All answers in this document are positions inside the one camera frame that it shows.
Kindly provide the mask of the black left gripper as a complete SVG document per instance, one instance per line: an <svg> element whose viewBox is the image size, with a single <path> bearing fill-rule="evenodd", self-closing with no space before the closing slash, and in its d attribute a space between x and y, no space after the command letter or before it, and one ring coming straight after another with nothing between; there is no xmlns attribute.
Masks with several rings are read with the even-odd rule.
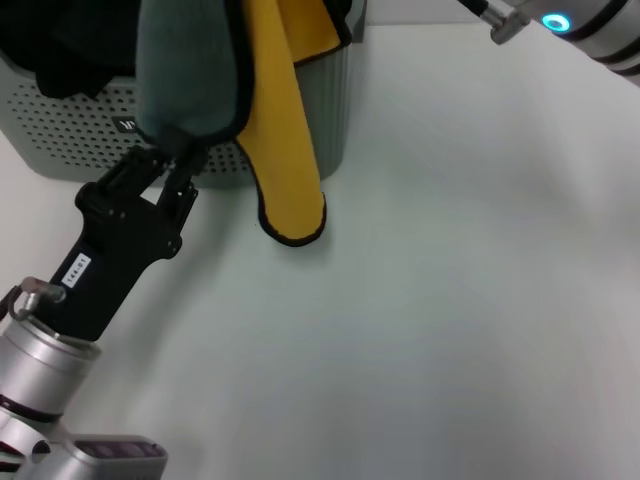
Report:
<svg viewBox="0 0 640 480"><path fill-rule="evenodd" d="M143 272L178 253L198 196L193 177L207 160L201 148L175 157L156 204L139 196L165 172L168 160L156 149L131 147L97 184L81 188L81 234L51 277L66 297L42 303L46 326L84 341L100 338Z"/></svg>

